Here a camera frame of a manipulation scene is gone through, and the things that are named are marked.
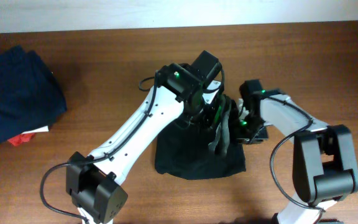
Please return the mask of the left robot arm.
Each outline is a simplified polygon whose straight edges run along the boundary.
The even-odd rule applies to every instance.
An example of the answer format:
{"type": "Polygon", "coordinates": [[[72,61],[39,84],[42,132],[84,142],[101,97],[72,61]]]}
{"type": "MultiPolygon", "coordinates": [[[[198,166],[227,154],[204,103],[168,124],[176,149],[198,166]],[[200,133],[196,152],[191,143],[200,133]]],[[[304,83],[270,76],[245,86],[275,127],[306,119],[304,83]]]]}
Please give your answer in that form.
{"type": "Polygon", "coordinates": [[[192,64],[172,63],[157,70],[154,84],[134,114],[87,156],[68,160],[66,191],[83,223],[112,223],[127,201],[121,187],[132,166],[169,124],[178,118],[213,135],[219,144],[225,102],[218,58],[203,51],[192,64]]]}

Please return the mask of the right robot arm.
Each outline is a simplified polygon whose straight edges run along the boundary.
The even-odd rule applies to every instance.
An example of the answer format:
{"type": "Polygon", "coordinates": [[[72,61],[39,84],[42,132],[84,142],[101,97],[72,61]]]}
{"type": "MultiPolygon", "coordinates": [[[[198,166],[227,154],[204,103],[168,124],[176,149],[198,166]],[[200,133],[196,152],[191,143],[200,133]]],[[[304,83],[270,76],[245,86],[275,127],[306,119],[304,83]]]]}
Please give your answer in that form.
{"type": "Polygon", "coordinates": [[[280,89],[264,90],[259,80],[246,80],[240,87],[242,110],[240,134],[245,144],[267,138],[266,126],[276,127],[284,138],[270,155],[269,169],[287,206],[272,217],[272,223],[322,223],[325,211],[358,192],[358,165],[350,129],[331,126],[295,104],[280,89]],[[289,196],[274,171],[278,149],[293,143],[292,181],[289,196]]]}

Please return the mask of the black shorts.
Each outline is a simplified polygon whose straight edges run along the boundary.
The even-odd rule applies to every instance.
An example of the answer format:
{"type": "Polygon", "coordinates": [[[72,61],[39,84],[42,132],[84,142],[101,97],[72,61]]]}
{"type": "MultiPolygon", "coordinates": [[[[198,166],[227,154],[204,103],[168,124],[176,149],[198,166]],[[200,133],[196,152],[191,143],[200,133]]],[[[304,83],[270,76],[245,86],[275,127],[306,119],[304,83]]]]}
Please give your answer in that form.
{"type": "Polygon", "coordinates": [[[246,171],[242,146],[229,129],[230,112],[237,113],[236,103],[226,95],[218,126],[203,129],[197,124],[183,128],[179,120],[171,122],[158,134],[155,170],[186,180],[217,179],[246,171]]]}

